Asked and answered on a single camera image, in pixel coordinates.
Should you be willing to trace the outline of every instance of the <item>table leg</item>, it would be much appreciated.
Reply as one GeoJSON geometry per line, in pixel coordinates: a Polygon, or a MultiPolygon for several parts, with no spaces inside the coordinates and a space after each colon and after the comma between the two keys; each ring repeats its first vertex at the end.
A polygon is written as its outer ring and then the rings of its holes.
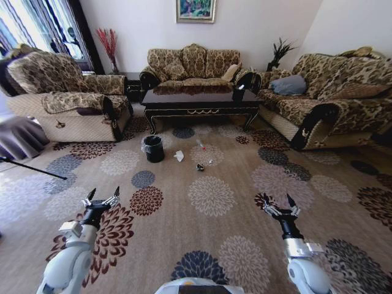
{"type": "Polygon", "coordinates": [[[249,114],[249,116],[244,124],[244,127],[243,127],[244,130],[247,130],[249,128],[249,125],[251,124],[251,122],[256,118],[257,113],[258,113],[258,111],[256,111],[255,113],[249,114]]]}
{"type": "Polygon", "coordinates": [[[147,119],[149,126],[151,127],[151,131],[150,134],[151,135],[155,135],[157,132],[157,128],[154,124],[154,120],[153,120],[153,114],[151,113],[151,111],[146,111],[145,110],[145,118],[147,119]]]}

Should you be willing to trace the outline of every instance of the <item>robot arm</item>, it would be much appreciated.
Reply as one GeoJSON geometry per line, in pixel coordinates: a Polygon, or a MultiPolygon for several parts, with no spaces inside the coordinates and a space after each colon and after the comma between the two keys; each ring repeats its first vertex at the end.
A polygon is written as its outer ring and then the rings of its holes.
{"type": "Polygon", "coordinates": [[[304,236],[294,223],[300,209],[289,195],[287,199],[291,209],[279,209],[270,205],[268,197],[264,194],[263,209],[278,220],[282,227],[285,253],[289,260],[288,275],[301,294],[334,293],[329,277],[321,267],[312,262],[313,254],[323,252],[322,248],[318,244],[304,242],[304,236]]]}
{"type": "Polygon", "coordinates": [[[91,252],[102,214],[119,202],[119,188],[107,200],[92,201],[92,190],[82,200],[86,214],[81,222],[65,222],[59,231],[67,238],[66,248],[50,260],[37,294],[79,294],[81,283],[91,264],[91,252]]]}

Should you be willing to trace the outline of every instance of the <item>black pole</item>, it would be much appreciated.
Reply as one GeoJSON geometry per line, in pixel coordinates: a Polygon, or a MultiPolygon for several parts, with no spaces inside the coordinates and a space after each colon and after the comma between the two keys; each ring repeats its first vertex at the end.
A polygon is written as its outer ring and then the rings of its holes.
{"type": "Polygon", "coordinates": [[[10,163],[10,164],[19,165],[19,166],[21,166],[21,167],[26,167],[26,168],[28,168],[28,169],[30,169],[30,170],[35,170],[36,172],[46,173],[47,175],[55,176],[56,178],[67,179],[65,176],[58,176],[58,175],[55,175],[54,173],[49,173],[49,172],[47,172],[47,171],[45,171],[45,170],[39,170],[38,168],[35,168],[35,167],[29,167],[28,165],[20,164],[20,163],[18,163],[18,162],[15,162],[15,161],[13,161],[13,160],[10,160],[10,159],[8,159],[8,158],[6,158],[6,157],[0,156],[0,161],[8,162],[8,163],[10,163]]]}

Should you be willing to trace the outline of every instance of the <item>gray pillow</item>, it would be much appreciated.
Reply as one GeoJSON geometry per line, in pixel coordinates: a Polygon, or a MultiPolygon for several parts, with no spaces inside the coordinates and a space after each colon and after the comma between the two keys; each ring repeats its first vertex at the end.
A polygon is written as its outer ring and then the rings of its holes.
{"type": "Polygon", "coordinates": [[[302,95],[306,92],[306,82],[301,75],[291,75],[272,81],[271,89],[279,95],[302,95]]]}

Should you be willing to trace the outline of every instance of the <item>green plant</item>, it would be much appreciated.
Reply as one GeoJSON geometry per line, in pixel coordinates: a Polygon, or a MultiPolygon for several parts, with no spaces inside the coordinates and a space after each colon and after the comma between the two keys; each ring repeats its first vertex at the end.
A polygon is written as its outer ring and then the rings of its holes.
{"type": "Polygon", "coordinates": [[[293,43],[286,43],[286,40],[282,40],[281,37],[279,37],[279,46],[274,43],[274,59],[268,63],[267,67],[267,72],[270,72],[273,67],[278,67],[279,66],[279,60],[282,59],[283,56],[287,54],[287,52],[296,49],[297,47],[292,47],[293,43]]]}

